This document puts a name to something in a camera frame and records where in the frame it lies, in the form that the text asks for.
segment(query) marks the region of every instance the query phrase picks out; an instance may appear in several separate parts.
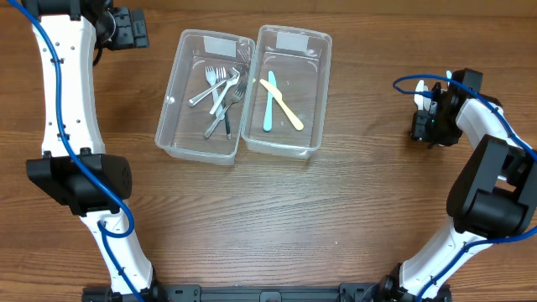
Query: beige plastic knife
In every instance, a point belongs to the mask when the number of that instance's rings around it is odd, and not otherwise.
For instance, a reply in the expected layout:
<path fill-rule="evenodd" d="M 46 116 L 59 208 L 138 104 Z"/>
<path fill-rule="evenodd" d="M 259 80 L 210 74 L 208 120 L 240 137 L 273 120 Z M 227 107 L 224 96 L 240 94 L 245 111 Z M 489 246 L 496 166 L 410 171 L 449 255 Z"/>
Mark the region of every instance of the beige plastic knife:
<path fill-rule="evenodd" d="M 259 83 L 263 85 L 265 88 L 267 88 L 268 92 L 272 94 L 274 97 L 274 100 L 276 100 L 282 109 L 284 109 L 285 114 L 293 124 L 293 127 L 295 127 L 296 130 L 302 131 L 304 129 L 304 124 L 297 118 L 297 116 L 285 105 L 284 100 L 282 98 L 282 93 L 278 90 L 278 88 L 274 87 L 274 85 L 268 83 L 265 79 L 259 80 Z"/>

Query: white label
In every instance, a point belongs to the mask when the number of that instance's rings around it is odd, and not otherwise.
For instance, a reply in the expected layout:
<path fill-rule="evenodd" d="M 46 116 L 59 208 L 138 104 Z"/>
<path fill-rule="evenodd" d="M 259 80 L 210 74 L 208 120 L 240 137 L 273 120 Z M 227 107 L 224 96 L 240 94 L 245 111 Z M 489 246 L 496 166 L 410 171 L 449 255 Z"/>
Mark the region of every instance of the white label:
<path fill-rule="evenodd" d="M 306 52 L 309 37 L 303 34 L 278 32 L 276 48 Z"/>
<path fill-rule="evenodd" d="M 203 37 L 203 42 L 205 45 L 205 52 L 215 55 L 227 55 L 235 58 L 237 55 L 236 52 L 236 42 L 226 39 L 214 38 L 214 37 Z"/>

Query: wooden tabletop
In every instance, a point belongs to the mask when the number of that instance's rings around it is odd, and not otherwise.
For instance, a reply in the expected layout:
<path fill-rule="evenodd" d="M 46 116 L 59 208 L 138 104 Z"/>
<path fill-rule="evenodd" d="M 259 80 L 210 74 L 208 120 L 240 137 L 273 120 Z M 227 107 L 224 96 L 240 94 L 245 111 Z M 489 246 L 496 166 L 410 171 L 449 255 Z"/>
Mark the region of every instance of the wooden tabletop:
<path fill-rule="evenodd" d="M 149 49 L 105 51 L 94 69 L 109 154 L 133 171 L 130 207 L 145 254 L 166 284 L 338 285 L 378 282 L 446 219 L 468 141 L 409 140 L 411 96 L 392 82 L 465 67 L 537 146 L 537 19 L 332 13 L 145 12 Z M 309 161 L 248 152 L 232 167 L 172 159 L 154 143 L 180 34 L 256 39 L 264 24 L 333 38 L 323 142 Z M 77 301 L 108 272 L 86 227 L 33 185 L 43 76 L 29 22 L 0 8 L 0 300 Z M 413 89 L 415 82 L 403 87 Z M 450 280 L 455 301 L 537 300 L 535 239 L 495 246 Z"/>

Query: clear plastic container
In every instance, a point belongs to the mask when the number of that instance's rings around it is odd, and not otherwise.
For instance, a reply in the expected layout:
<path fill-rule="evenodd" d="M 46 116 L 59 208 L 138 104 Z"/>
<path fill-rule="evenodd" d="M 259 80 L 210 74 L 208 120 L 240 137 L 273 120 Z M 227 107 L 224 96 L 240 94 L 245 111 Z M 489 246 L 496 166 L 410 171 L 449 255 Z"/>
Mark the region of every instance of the clear plastic container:
<path fill-rule="evenodd" d="M 308 159 L 321 146 L 330 77 L 330 35 L 307 29 L 265 25 L 250 68 L 246 103 L 242 114 L 242 138 L 249 150 Z M 263 130 L 267 90 L 259 79 L 274 73 L 285 104 L 304 123 L 297 131 L 273 100 L 272 130 Z"/>
<path fill-rule="evenodd" d="M 206 80 L 206 66 L 225 67 L 226 70 L 241 66 L 245 72 L 239 83 L 247 81 L 254 48 L 253 40 L 232 34 L 203 30 L 183 32 L 160 113 L 155 136 L 157 146 L 179 159 L 226 165 L 235 162 L 242 126 L 242 107 L 247 98 L 244 97 L 228 110 L 231 140 L 227 139 L 224 121 L 220 121 L 208 139 L 203 136 L 215 120 L 215 116 L 209 114 L 213 106 L 212 94 L 194 107 L 188 106 L 188 100 L 210 87 Z M 229 90 L 226 100 L 237 86 Z"/>

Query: blue cable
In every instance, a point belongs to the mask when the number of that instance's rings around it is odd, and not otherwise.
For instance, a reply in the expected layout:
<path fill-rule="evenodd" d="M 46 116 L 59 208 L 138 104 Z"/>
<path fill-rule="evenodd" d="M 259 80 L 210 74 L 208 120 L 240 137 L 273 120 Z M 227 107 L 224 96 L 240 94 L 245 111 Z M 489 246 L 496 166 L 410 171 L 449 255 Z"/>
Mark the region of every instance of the blue cable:
<path fill-rule="evenodd" d="M 128 279 L 128 276 L 123 273 L 123 268 L 117 261 L 116 257 L 114 256 L 112 250 L 110 249 L 110 246 L 108 245 L 107 237 L 112 238 L 125 238 L 129 236 L 134 231 L 134 217 L 133 213 L 128 209 L 127 205 L 119 198 L 116 194 L 114 194 L 106 185 L 104 185 L 79 159 L 76 157 L 75 152 L 73 152 L 73 149 L 70 147 L 69 142 L 67 141 L 65 130 L 63 128 L 63 118 L 61 114 L 61 69 L 60 69 L 60 58 L 56 54 L 56 50 L 54 46 L 52 45 L 52 42 L 50 41 L 49 35 L 44 31 L 41 24 L 39 24 L 39 21 L 32 16 L 32 14 L 26 10 L 22 5 L 18 4 L 14 0 L 8 0 L 8 3 L 14 6 L 19 12 L 21 12 L 39 31 L 39 34 L 43 37 L 44 42 L 47 44 L 47 47 L 49 48 L 50 54 L 52 55 L 52 60 L 54 61 L 54 67 L 55 67 L 55 73 L 56 73 L 56 121 L 58 123 L 58 131 L 60 132 L 60 138 L 61 142 L 64 144 L 65 150 L 69 154 L 70 158 L 73 160 L 73 163 L 76 164 L 76 166 L 81 170 L 82 174 L 98 189 L 100 189 L 105 195 L 107 195 L 110 199 L 112 199 L 124 212 L 125 215 L 128 218 L 128 229 L 124 233 L 114 233 L 108 231 L 105 226 L 102 224 L 101 221 L 97 223 L 97 226 L 99 227 L 99 230 L 102 234 L 102 243 L 107 251 L 108 257 L 112 260 L 114 266 L 116 267 L 117 271 L 120 272 L 119 274 L 123 277 L 123 280 L 127 284 L 127 286 L 131 289 L 133 292 L 133 295 L 136 297 L 136 299 L 140 302 L 143 302 L 143 298 L 140 295 L 140 293 L 134 288 L 134 285 L 131 283 L 131 281 Z"/>
<path fill-rule="evenodd" d="M 469 87 L 463 85 L 462 83 L 458 81 L 452 80 L 450 78 L 446 78 L 441 75 L 421 74 L 421 75 L 407 75 L 407 76 L 398 78 L 397 80 L 394 81 L 394 88 L 403 94 L 409 94 L 409 95 L 418 94 L 424 97 L 432 98 L 432 93 L 430 91 L 404 91 L 397 86 L 397 83 L 401 81 L 405 81 L 405 80 L 411 80 L 411 79 L 435 79 L 435 80 L 440 80 L 440 81 L 446 81 L 450 83 L 450 85 L 457 86 L 458 88 L 462 89 L 463 91 L 470 94 L 474 98 L 478 99 L 502 123 L 503 127 L 505 128 L 505 131 L 508 134 L 508 137 L 511 138 L 518 146 L 520 146 L 520 148 L 522 148 L 526 152 L 526 154 L 528 154 L 532 158 L 533 161 L 537 162 L 537 154 L 535 154 L 535 151 L 527 143 L 522 141 L 519 138 L 519 136 L 516 135 L 516 133 L 514 133 L 514 130 L 511 128 L 511 126 L 509 125 L 505 117 L 503 117 L 497 110 L 495 110 L 494 107 L 487 101 L 487 99 L 478 95 L 475 91 L 473 91 Z M 459 253 L 447 264 L 447 266 L 444 269 L 442 269 L 434 278 L 432 278 L 424 286 L 424 288 L 416 296 L 416 302 L 420 302 L 423 298 L 423 295 L 427 291 L 427 289 L 429 289 L 430 286 L 432 286 L 433 284 L 436 284 L 438 280 L 444 277 L 444 275 L 446 275 L 450 271 L 450 269 L 452 269 L 455 266 L 455 264 L 461 259 L 462 255 L 467 253 L 470 250 L 470 248 L 478 246 L 478 245 L 482 245 L 482 244 L 519 242 L 519 241 L 528 239 L 535 234 L 537 234 L 537 226 L 527 231 L 526 233 L 520 234 L 517 236 L 512 236 L 508 238 L 490 239 L 490 240 L 480 240 L 480 241 L 468 243 L 467 245 L 464 246 L 464 248 L 461 249 L 461 251 L 459 251 Z"/>

